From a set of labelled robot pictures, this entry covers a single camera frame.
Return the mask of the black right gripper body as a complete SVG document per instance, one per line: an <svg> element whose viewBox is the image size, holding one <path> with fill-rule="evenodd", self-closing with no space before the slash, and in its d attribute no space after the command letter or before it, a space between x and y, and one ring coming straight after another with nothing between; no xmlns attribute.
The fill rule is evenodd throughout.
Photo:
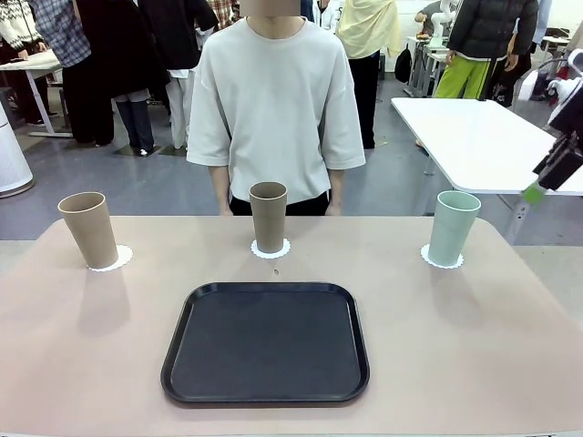
<svg viewBox="0 0 583 437"><path fill-rule="evenodd" d="M537 164L537 184L557 190L582 167L582 137L577 132L561 134Z"/></svg>

